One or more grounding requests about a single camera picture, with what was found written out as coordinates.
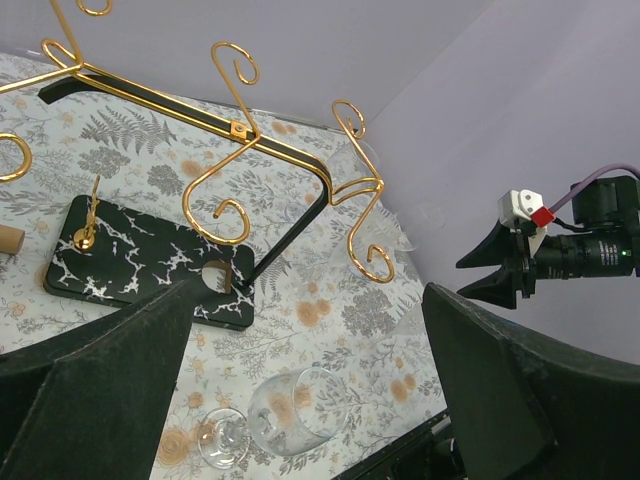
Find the gray wall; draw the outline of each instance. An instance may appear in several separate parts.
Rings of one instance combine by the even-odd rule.
[[[492,270],[454,264],[507,190],[550,205],[599,166],[640,166],[638,52],[637,0],[497,0],[371,122],[387,205],[426,196],[446,215],[415,254],[425,280],[457,289]],[[516,312],[496,311],[640,363],[639,292],[635,277],[542,281]]]
[[[63,40],[47,0],[1,3],[0,50],[27,54],[45,36]],[[101,18],[87,17],[73,0],[59,3],[90,63],[171,93],[230,103],[210,48],[233,42],[262,70],[257,85],[241,89],[248,106],[334,125],[333,100],[347,98],[373,118],[491,0],[114,0]]]

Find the gold metal rack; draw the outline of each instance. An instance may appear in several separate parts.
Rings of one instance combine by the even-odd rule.
[[[246,213],[246,210],[240,203],[230,198],[223,200],[220,203],[220,205],[215,209],[213,213],[213,217],[216,219],[219,218],[219,216],[227,207],[232,207],[238,212],[242,220],[243,231],[239,236],[235,238],[223,238],[206,230],[195,219],[191,211],[191,206],[189,204],[191,194],[200,184],[205,182],[212,175],[220,171],[222,168],[224,168],[226,165],[228,165],[230,162],[238,158],[240,155],[242,155],[244,152],[246,152],[249,149],[255,149],[255,150],[261,151],[275,158],[284,160],[288,163],[301,167],[321,177],[322,180],[325,182],[325,184],[329,186],[329,204],[333,206],[339,205],[342,202],[350,198],[353,198],[357,195],[361,195],[365,193],[373,193],[374,196],[371,198],[364,212],[362,213],[358,221],[355,223],[355,225],[352,227],[351,231],[347,236],[347,251],[349,253],[351,260],[356,265],[358,270],[360,270],[360,272],[362,272],[362,274],[365,275],[367,278],[378,283],[388,283],[393,279],[395,274],[393,263],[389,258],[389,255],[385,253],[385,251],[381,247],[377,245],[369,246],[368,252],[367,252],[367,262],[371,262],[373,260],[374,251],[380,254],[381,257],[384,259],[388,268],[388,273],[385,276],[378,276],[368,271],[367,268],[363,265],[363,263],[358,260],[354,252],[354,246],[353,246],[354,237],[358,232],[358,229],[362,226],[362,223],[366,219],[367,215],[369,215],[369,213],[373,210],[375,203],[379,200],[380,195],[382,195],[382,192],[384,191],[384,181],[376,171],[375,167],[371,164],[370,160],[367,158],[367,155],[365,154],[365,152],[362,150],[362,148],[358,144],[358,140],[361,140],[366,133],[366,126],[365,126],[364,117],[355,106],[353,106],[346,100],[336,100],[332,106],[333,114],[336,120],[338,121],[340,127],[344,131],[345,135],[347,136],[349,142],[352,144],[355,151],[357,152],[358,156],[362,159],[362,161],[367,165],[367,167],[371,171],[372,176],[353,180],[345,183],[344,185],[341,185],[340,187],[334,188],[331,181],[331,176],[328,174],[328,170],[326,169],[326,167],[321,168],[321,167],[324,167],[324,165],[318,158],[314,157],[313,155],[307,152],[303,152],[301,150],[295,149],[290,145],[286,145],[282,142],[263,136],[261,134],[260,129],[258,128],[258,125],[254,121],[252,115],[249,113],[249,110],[247,109],[245,103],[243,102],[242,98],[238,94],[238,91],[236,90],[233,82],[231,81],[229,75],[227,74],[226,70],[224,69],[224,67],[222,66],[218,58],[218,51],[223,47],[233,49],[234,51],[240,53],[252,67],[253,75],[252,75],[252,78],[250,79],[246,77],[242,73],[239,61],[236,59],[233,62],[236,76],[240,80],[240,82],[242,82],[245,85],[255,85],[260,78],[260,70],[256,62],[254,61],[254,59],[251,57],[251,55],[244,49],[240,48],[237,45],[234,45],[233,43],[218,42],[211,47],[211,57],[222,79],[227,85],[227,88],[230,90],[238,106],[242,110],[242,113],[244,114],[244,117],[246,118],[248,125],[242,122],[233,121],[233,120],[230,121],[230,120],[218,117],[216,115],[212,115],[209,112],[206,112],[201,109],[197,109],[186,103],[179,102],[173,99],[172,97],[169,97],[158,91],[151,90],[143,85],[136,84],[134,82],[131,82],[127,79],[124,79],[122,77],[114,75],[113,73],[107,72],[105,70],[102,70],[98,67],[95,67],[87,63],[84,60],[82,51],[80,50],[80,47],[62,12],[62,9],[58,4],[58,0],[50,0],[50,3],[51,3],[51,7],[53,8],[56,14],[56,17],[58,18],[60,26],[62,27],[62,30],[67,38],[67,41],[71,46],[71,50],[68,50],[60,42],[56,40],[45,38],[41,42],[42,51],[55,65],[58,66],[58,69],[43,75],[38,75],[32,78],[14,82],[8,85],[0,86],[0,94],[17,90],[19,88],[23,88],[29,85],[34,85],[40,82],[44,82],[46,80],[51,80],[54,78],[69,75],[91,87],[94,87],[106,93],[116,95],[125,100],[137,103],[151,110],[157,111],[159,113],[170,116],[172,118],[175,118],[187,124],[201,128],[207,132],[210,132],[215,135],[222,136],[224,138],[232,140],[234,142],[240,143],[241,147],[238,150],[236,150],[235,152],[227,156],[225,159],[220,161],[218,164],[208,169],[201,176],[193,180],[186,187],[184,194],[182,196],[182,209],[188,222],[199,234],[201,234],[206,239],[214,243],[218,243],[222,245],[237,245],[243,242],[244,240],[246,240],[246,238],[249,236],[250,229],[251,229],[251,224],[249,221],[249,217]],[[88,9],[84,5],[84,0],[76,0],[76,4],[78,8],[82,10],[84,13],[94,17],[107,15],[109,12],[111,12],[113,8],[113,0],[106,0],[106,7],[103,10],[99,10],[99,11]],[[56,57],[56,55],[54,55],[53,53],[54,49],[57,50],[60,54],[64,55],[68,59],[67,62],[69,62],[69,64],[65,63],[60,58]],[[94,74],[97,74],[98,76],[106,77],[106,79],[112,79],[121,84],[125,84],[131,88],[135,88],[136,91],[139,91],[139,92],[143,92],[143,93],[147,92],[149,94],[153,94],[157,98],[166,99],[172,105],[184,106],[188,108],[190,112],[197,112],[198,118],[196,118],[196,116],[191,114],[185,114],[181,111],[178,111],[177,109],[168,108],[167,106],[161,105],[158,102],[149,100],[147,98],[143,98],[143,96],[133,95],[129,91],[117,88],[116,86],[113,86],[108,83],[105,83],[104,81],[101,81],[100,79],[96,78],[95,75],[89,76],[87,74],[82,73],[82,71],[89,71]],[[340,114],[338,112],[338,107],[340,105],[349,107],[356,114],[360,122],[360,128],[358,128],[357,130],[354,129],[354,125],[351,120],[351,117],[347,116],[344,120],[340,117]],[[0,141],[2,140],[12,141],[20,148],[23,155],[23,163],[15,171],[9,174],[0,176],[0,183],[10,182],[22,177],[28,172],[28,170],[32,165],[31,150],[29,149],[29,146],[23,139],[21,139],[20,137],[12,133],[0,133]],[[300,154],[300,155],[297,155],[297,157],[307,158],[309,159],[309,161],[305,161],[301,158],[296,158],[296,156],[288,155],[286,153],[278,151],[270,145],[283,146],[289,151]],[[356,185],[360,186],[363,184],[365,186],[363,186],[362,188],[358,190],[350,191],[348,193],[344,193],[342,197],[338,198],[339,194],[345,192],[349,188],[354,187]]]

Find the floral pattern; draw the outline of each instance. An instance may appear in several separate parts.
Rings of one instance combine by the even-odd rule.
[[[0,84],[49,70],[0,54]],[[71,200],[90,193],[97,174],[103,177],[101,199],[186,224],[180,205],[184,187],[237,149],[225,139],[105,94],[75,94],[47,106],[36,96],[41,86],[0,95],[0,131],[22,136],[34,154],[26,176],[0,186],[0,223],[26,232],[18,255],[0,254],[0,353],[113,311],[54,297],[42,288]],[[232,108],[190,102],[241,118]],[[255,119],[264,134],[325,162],[346,141],[334,131],[265,113],[256,113]],[[0,142],[0,171],[20,163],[17,148]],[[356,165],[328,165],[337,183],[358,172]],[[308,172],[250,151],[194,191],[192,210],[213,232],[235,236],[242,228],[236,216],[215,220],[211,213],[223,199],[237,199],[251,219],[246,244],[259,259],[320,191]],[[325,209],[260,276],[252,327],[230,332],[193,326],[152,478],[330,478],[444,408],[424,327],[410,337],[384,338],[422,293],[409,257],[392,254],[396,278],[386,285],[371,283],[350,268],[324,268],[363,205],[364,199],[355,198]],[[195,432],[209,410],[245,411],[262,381],[310,365],[328,368],[344,382],[351,411],[340,434],[293,458],[276,458],[252,445],[232,471],[206,465]]]

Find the black metal bar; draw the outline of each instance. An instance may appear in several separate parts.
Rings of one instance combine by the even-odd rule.
[[[213,116],[204,115],[198,109],[183,105],[179,102],[174,102],[170,99],[167,99],[161,95],[155,94],[154,92],[149,92],[148,90],[142,89],[140,87],[136,87],[135,85],[131,85],[126,82],[121,82],[117,79],[106,77],[103,75],[88,75],[104,84],[117,88],[119,90],[123,90],[131,95],[137,96],[141,99],[151,101],[153,103],[157,103],[165,108],[169,108],[175,110],[183,115],[190,116],[204,122],[208,125],[211,125],[220,129],[228,129],[229,122],[224,119],[218,119]],[[58,100],[63,99],[68,95],[72,95],[74,93],[80,92],[100,92],[100,93],[108,93],[99,88],[96,88],[92,85],[86,84],[77,80],[73,77],[67,77],[62,80],[58,80],[57,82],[51,83],[46,87],[42,88],[38,93],[38,96],[42,101],[44,101],[47,105],[50,105]],[[249,132],[247,138],[251,140],[253,138],[253,132]],[[275,150],[283,155],[287,155],[289,157],[293,157],[297,160],[301,160],[307,164],[311,164],[318,169],[322,170],[327,177],[331,178],[329,171],[326,167],[314,156],[307,154],[305,152],[296,150],[294,148],[288,147],[287,145],[281,144],[280,142],[275,141],[269,137],[263,136],[258,141],[258,144],[268,147],[272,150]],[[307,226],[324,210],[324,208],[329,204],[329,189],[330,186],[327,184],[327,181],[322,177],[322,175],[315,174],[318,179],[322,182],[322,194],[318,197],[318,199],[311,205],[309,209],[296,221],[296,223],[284,234],[284,236],[275,244],[275,246],[269,250],[266,255],[258,262],[253,270],[251,276],[244,282],[242,285],[243,288],[246,288],[253,284],[256,278],[264,272],[269,265],[276,259],[278,255],[280,255],[290,244],[293,242],[298,235],[300,235]]]

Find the wine cork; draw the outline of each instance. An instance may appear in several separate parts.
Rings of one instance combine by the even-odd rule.
[[[0,252],[15,255],[22,248],[24,230],[0,225]]]

